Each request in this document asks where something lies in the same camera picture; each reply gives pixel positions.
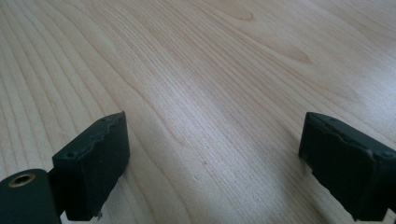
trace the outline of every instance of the wooden table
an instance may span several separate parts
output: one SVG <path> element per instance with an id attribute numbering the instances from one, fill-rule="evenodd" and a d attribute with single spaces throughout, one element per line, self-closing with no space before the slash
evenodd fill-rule
<path id="1" fill-rule="evenodd" d="M 353 223 L 297 156 L 305 112 L 396 148 L 394 0 L 0 8 L 1 179 L 126 112 L 130 164 L 92 223 Z"/>

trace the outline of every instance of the black plastic piece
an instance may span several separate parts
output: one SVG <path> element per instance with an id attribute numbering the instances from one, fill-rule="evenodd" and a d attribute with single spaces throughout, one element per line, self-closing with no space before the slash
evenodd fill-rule
<path id="1" fill-rule="evenodd" d="M 357 220 L 396 212 L 396 152 L 344 122 L 308 112 L 299 156 Z"/>
<path id="2" fill-rule="evenodd" d="M 60 223 L 63 211 L 70 220 L 99 216 L 129 157 L 125 113 L 97 120 L 52 157 L 48 174 L 27 170 L 0 182 L 0 223 Z M 9 184 L 15 176 L 22 185 Z"/>

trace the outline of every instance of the metal grommet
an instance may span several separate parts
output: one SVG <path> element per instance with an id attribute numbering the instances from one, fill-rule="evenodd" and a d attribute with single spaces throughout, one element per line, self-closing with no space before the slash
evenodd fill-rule
<path id="1" fill-rule="evenodd" d="M 18 187 L 22 187 L 23 185 L 29 184 L 34 179 L 35 179 L 35 174 L 32 173 L 22 174 L 16 176 L 11 181 L 9 181 L 8 185 L 10 188 L 18 188 Z"/>

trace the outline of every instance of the light wood tabletop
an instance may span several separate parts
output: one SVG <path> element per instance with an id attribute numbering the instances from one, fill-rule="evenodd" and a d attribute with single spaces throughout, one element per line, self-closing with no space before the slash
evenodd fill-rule
<path id="1" fill-rule="evenodd" d="M 354 223 L 298 158 L 305 113 L 396 148 L 394 0 L 0 8 L 0 179 L 126 113 L 131 159 L 91 223 Z"/>

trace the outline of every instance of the wood grain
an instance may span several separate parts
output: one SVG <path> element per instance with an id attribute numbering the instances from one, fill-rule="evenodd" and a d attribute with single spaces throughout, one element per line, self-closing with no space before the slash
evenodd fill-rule
<path id="1" fill-rule="evenodd" d="M 132 158 L 92 223 L 353 223 L 298 159 L 305 112 L 396 148 L 393 0 L 0 8 L 0 179 L 126 112 Z"/>

